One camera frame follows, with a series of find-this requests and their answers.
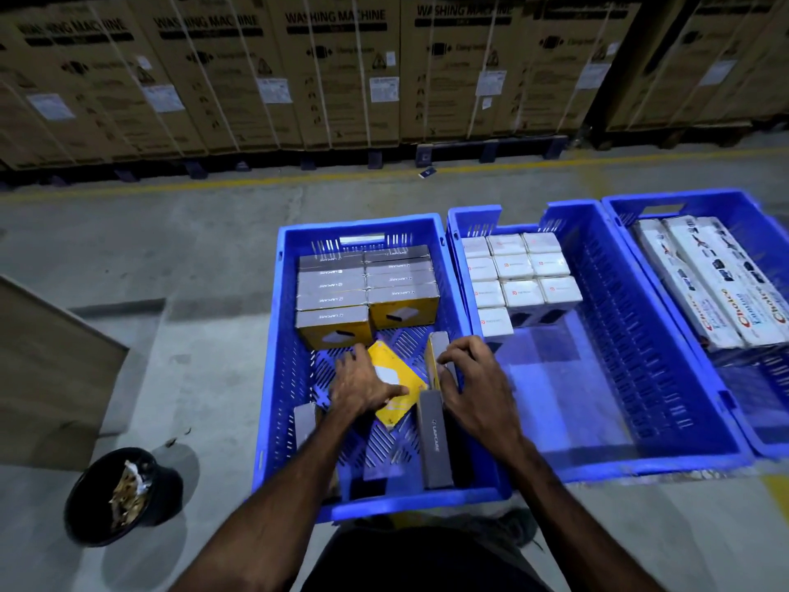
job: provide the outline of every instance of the hand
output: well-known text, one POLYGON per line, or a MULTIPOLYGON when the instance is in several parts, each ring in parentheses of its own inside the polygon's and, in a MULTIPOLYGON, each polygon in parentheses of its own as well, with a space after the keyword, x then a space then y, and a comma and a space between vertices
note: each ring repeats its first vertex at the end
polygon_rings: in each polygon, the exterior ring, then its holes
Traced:
POLYGON ((353 354, 348 351, 338 358, 335 369, 337 376, 329 387, 331 410, 351 421, 368 411, 386 407, 393 397, 408 395, 408 388, 381 381, 361 343, 353 347, 353 354))
POLYGON ((478 336, 452 341, 438 362, 454 362, 465 380, 463 392, 450 371, 440 368, 444 404, 466 431, 503 463, 521 455, 526 438, 507 377, 493 353, 478 336))

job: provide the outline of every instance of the person's right hand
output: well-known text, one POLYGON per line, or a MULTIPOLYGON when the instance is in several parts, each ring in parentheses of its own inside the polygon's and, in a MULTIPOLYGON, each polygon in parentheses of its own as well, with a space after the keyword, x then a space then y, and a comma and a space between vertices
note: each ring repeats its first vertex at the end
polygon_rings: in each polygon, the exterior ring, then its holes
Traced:
POLYGON ((478 336, 458 338, 439 355, 439 364, 449 361, 465 380, 461 393, 449 370, 441 369, 441 392, 449 411, 499 461, 509 463, 520 456, 526 438, 518 408, 507 377, 488 345, 478 336))

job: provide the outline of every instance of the person's left hand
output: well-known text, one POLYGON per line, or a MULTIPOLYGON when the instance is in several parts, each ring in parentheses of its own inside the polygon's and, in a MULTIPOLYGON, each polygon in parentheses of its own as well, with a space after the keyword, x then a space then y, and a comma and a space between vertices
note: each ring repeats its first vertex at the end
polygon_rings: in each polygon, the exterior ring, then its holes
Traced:
POLYGON ((353 354, 349 351, 338 358, 335 369, 337 376, 329 388, 331 410, 351 419, 386 407, 393 397, 408 395, 408 388, 381 381, 361 343, 353 347, 353 354))

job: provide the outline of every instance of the floor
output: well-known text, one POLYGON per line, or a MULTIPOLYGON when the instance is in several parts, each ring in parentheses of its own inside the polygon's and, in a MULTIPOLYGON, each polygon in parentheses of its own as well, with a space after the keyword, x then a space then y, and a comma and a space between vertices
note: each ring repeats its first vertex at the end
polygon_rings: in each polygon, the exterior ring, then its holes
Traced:
MULTIPOLYGON (((734 150, 445 162, 425 180, 405 164, 375 173, 267 169, 0 198, 0 271, 133 349, 95 456, 126 445, 154 449, 183 474, 186 501, 155 530, 83 551, 61 525, 76 474, 0 467, 2 587, 165 590, 249 494, 279 227, 446 216, 454 206, 486 203, 503 205, 505 222, 536 222, 560 199, 713 187, 743 188, 764 209, 789 215, 787 160, 789 134, 779 133, 734 150)), ((789 473, 784 465, 771 470, 789 473)), ((573 492, 669 590, 777 591, 789 581, 788 482, 783 475, 702 478, 573 492)), ((505 505, 469 510, 491 514, 505 505)), ((315 528, 296 588, 333 531, 315 528)), ((549 553, 534 545, 525 553, 554 590, 568 589, 549 553)))

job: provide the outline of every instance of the white box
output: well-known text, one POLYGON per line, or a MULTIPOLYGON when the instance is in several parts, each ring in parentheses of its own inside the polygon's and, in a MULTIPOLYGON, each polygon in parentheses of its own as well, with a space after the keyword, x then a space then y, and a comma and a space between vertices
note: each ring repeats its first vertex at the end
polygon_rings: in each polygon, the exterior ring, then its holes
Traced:
POLYGON ((461 239, 461 241, 463 241, 463 251, 466 258, 491 256, 491 250, 488 248, 488 241, 485 237, 469 237, 461 239))
POLYGON ((584 300, 572 276, 538 278, 538 283, 545 297, 545 313, 535 325, 555 324, 559 318, 573 311, 584 300))
POLYGON ((545 297, 536 280, 504 282, 504 300, 510 314, 512 328, 532 326, 545 314, 545 297))
POLYGON ((554 233, 524 233, 522 237, 529 253, 562 252, 562 246, 554 233))
POLYGON ((660 220, 639 220, 632 229, 657 277, 696 333, 701 347, 710 353, 743 349, 745 343, 718 309, 704 284, 693 269, 677 257, 674 242, 660 220))
POLYGON ((526 246, 519 234, 492 234, 488 237, 488 247, 493 256, 512 256, 526 253, 526 246))
POLYGON ((718 255, 712 245, 713 239, 699 230, 696 218, 679 216, 663 223, 676 245, 678 257, 694 269, 746 346, 764 347, 784 342, 772 318, 764 315, 758 300, 736 276, 734 262, 718 255))
POLYGON ((715 251, 728 257, 735 265, 738 276, 751 288, 752 294, 761 303, 764 314, 772 318, 773 325, 784 335, 784 340, 789 341, 789 305, 781 293, 764 276, 756 262, 745 253, 720 220, 698 218, 697 222, 701 231, 713 239, 715 251))
POLYGON ((474 289, 474 300, 477 302, 478 309, 504 307, 504 295, 501 293, 498 280, 472 282, 471 287, 474 289))
POLYGON ((482 336, 495 353, 513 334, 510 314, 503 307, 480 309, 482 336))
POLYGON ((567 260, 561 253, 540 253, 530 255, 534 274, 538 278, 555 278, 557 276, 569 276, 570 268, 567 268, 567 260))
POLYGON ((466 265, 468 266, 468 273, 471 275, 471 282, 498 280, 496 266, 490 257, 466 258, 466 265))
POLYGON ((528 280, 534 278, 534 268, 525 253, 517 256, 495 256, 493 263, 500 280, 528 280))

